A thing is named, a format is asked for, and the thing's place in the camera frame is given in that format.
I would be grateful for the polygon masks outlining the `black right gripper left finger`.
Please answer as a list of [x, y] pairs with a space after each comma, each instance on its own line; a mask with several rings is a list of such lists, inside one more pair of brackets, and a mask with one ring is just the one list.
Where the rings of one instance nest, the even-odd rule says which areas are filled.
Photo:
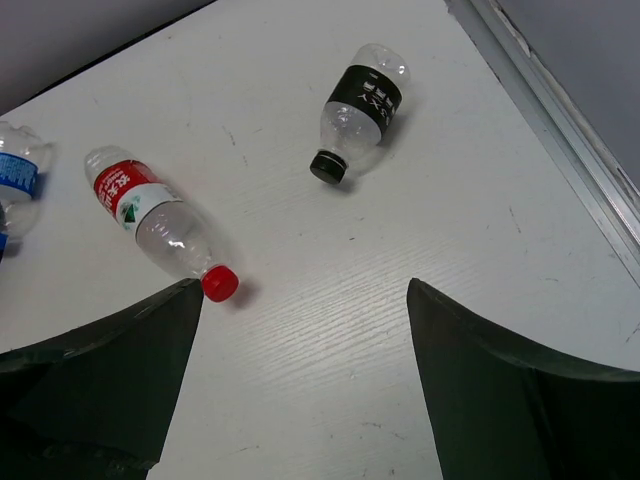
[[203, 304], [182, 280], [1, 355], [4, 479], [144, 479], [159, 463]]

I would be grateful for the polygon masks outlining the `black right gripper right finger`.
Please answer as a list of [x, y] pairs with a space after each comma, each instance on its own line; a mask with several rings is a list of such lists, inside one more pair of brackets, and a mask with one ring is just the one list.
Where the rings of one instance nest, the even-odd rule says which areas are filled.
[[635, 479], [639, 375], [485, 319], [427, 283], [411, 336], [446, 479]]

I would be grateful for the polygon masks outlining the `red label plastic bottle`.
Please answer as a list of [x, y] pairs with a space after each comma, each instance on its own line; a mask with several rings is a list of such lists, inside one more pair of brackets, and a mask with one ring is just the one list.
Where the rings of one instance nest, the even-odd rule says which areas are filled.
[[85, 157], [84, 172], [99, 203], [161, 270], [199, 281], [215, 303], [236, 293], [240, 280], [225, 259], [222, 236], [146, 163], [119, 146], [103, 146]]

